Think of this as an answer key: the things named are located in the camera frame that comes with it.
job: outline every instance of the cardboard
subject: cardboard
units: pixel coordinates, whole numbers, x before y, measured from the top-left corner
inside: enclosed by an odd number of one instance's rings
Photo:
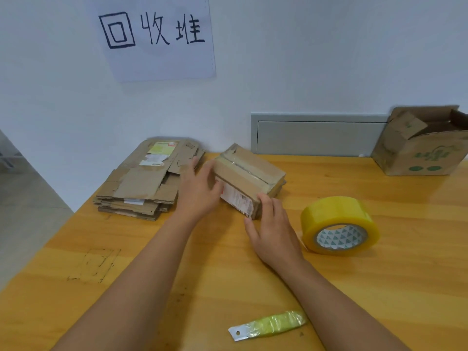
[[[163,165],[140,164],[155,143],[168,140],[176,142],[177,146],[162,161]],[[105,208],[105,212],[154,220],[157,218],[156,212],[167,212],[176,201],[181,168],[193,156],[202,158],[204,154],[205,150],[199,147],[199,143],[191,139],[147,139],[110,173],[93,201],[99,208]],[[126,203],[124,199],[143,199],[144,202],[134,205]]]
[[[455,105],[394,108],[372,158],[389,176],[450,174],[468,154],[468,128],[451,121],[457,109]]]
[[[215,158],[214,174],[225,183],[221,198],[252,219],[261,215],[257,194],[275,197],[286,183],[284,171],[238,144]]]

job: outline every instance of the floor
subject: floor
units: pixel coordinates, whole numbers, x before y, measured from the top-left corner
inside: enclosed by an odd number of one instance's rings
[[[15,164],[0,170],[0,290],[73,214],[27,162]]]

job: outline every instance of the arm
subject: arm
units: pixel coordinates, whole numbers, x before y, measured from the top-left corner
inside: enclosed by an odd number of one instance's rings
[[[281,202],[265,194],[261,228],[245,219],[258,256],[289,286],[327,351],[408,351],[409,348],[369,313],[327,281],[304,259],[300,242]]]
[[[194,158],[181,177],[174,214],[53,351],[140,350],[160,320],[182,253],[197,222],[218,204],[222,183],[208,188],[213,161],[198,175]]]

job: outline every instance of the tape roll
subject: tape roll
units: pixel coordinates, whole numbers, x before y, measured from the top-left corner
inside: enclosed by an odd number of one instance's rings
[[[301,213],[302,241],[318,254],[349,256],[370,248],[380,238],[377,226],[360,201],[323,198]]]

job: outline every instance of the wooden table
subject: wooden table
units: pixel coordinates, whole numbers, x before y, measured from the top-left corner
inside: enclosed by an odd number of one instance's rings
[[[265,158],[287,172],[279,198],[295,230],[305,206],[332,195],[362,200],[377,223],[381,240],[355,257],[306,254],[326,278],[411,348],[467,349],[468,163],[451,176],[387,177],[368,158]],[[1,293],[0,348],[52,347],[169,215],[147,222],[88,200]],[[222,203],[190,238],[153,348],[322,350],[310,324],[241,342],[227,332],[297,308],[250,247],[243,216]]]

